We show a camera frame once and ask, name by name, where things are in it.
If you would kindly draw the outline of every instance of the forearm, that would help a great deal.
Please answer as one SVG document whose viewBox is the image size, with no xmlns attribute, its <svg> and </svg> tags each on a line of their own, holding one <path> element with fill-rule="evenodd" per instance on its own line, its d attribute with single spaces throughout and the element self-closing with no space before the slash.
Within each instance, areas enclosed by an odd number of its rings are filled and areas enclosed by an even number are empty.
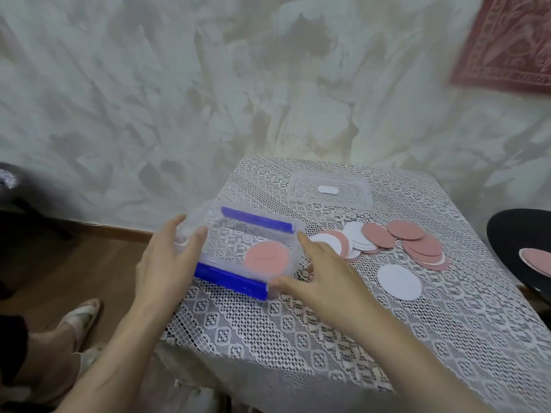
<svg viewBox="0 0 551 413">
<path fill-rule="evenodd" d="M 398 394 L 416 410 L 493 411 L 382 306 L 372 308 L 370 315 L 358 323 L 355 339 L 385 371 Z"/>
<path fill-rule="evenodd" d="M 134 304 L 101 357 L 76 383 L 56 412 L 129 411 L 155 345 L 170 315 Z"/>
</svg>

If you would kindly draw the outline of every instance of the wall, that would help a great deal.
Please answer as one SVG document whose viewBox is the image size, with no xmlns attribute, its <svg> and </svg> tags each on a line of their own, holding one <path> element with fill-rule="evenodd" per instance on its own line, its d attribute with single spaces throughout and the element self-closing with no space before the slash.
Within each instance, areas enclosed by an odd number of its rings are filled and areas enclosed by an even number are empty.
<svg viewBox="0 0 551 413">
<path fill-rule="evenodd" d="M 547 207 L 551 99 L 449 87 L 481 0 L 0 0 L 0 160 L 49 214 L 156 229 L 248 154 Z"/>
</svg>

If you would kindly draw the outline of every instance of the left hand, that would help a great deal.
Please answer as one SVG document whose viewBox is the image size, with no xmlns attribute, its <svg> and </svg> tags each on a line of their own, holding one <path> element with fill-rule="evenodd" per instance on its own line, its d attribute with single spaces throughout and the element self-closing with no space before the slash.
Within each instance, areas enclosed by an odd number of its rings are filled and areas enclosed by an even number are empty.
<svg viewBox="0 0 551 413">
<path fill-rule="evenodd" d="M 153 235 L 136 266 L 134 305 L 141 309 L 170 316 L 186 296 L 208 231 L 206 226 L 197 228 L 186 249 L 176 254 L 176 227 L 185 219 L 186 215 L 179 215 L 166 222 Z"/>
</svg>

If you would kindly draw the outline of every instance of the blue plastic latch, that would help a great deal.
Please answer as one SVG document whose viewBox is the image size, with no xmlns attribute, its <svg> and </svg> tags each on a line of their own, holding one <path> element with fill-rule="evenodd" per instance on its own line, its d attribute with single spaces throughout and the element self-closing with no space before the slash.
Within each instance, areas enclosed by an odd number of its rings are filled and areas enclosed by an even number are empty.
<svg viewBox="0 0 551 413">
<path fill-rule="evenodd" d="M 235 219 L 240 222 L 250 223 L 252 225 L 266 227 L 272 230 L 279 230 L 284 233 L 295 233 L 293 224 L 276 219 L 269 219 L 268 217 L 258 216 L 256 214 L 247 213 L 246 211 L 231 209 L 226 206 L 222 206 L 222 214 L 224 217 Z"/>
<path fill-rule="evenodd" d="M 240 275 L 201 262 L 197 263 L 195 277 L 237 291 L 238 293 L 246 294 L 252 298 L 257 298 L 258 300 L 268 299 L 268 286 L 266 283 L 241 277 Z"/>
</svg>

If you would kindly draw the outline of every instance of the plastic container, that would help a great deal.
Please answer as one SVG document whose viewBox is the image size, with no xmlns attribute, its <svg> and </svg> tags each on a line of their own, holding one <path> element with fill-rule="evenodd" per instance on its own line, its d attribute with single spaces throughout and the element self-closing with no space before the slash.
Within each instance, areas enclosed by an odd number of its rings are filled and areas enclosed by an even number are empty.
<svg viewBox="0 0 551 413">
<path fill-rule="evenodd" d="M 299 268 L 303 252 L 296 232 L 304 230 L 300 219 L 227 200 L 209 200 L 176 229 L 176 250 L 182 251 L 187 238 L 201 225 L 208 227 L 208 236 L 195 271 L 197 278 L 266 300 L 267 282 L 273 276 L 252 271 L 243 264 L 248 249 L 265 241 L 279 242 L 288 250 L 283 275 L 294 276 Z"/>
<path fill-rule="evenodd" d="M 299 171 L 291 175 L 287 200 L 358 210 L 373 207 L 371 185 L 365 178 L 312 171 Z"/>
</svg>

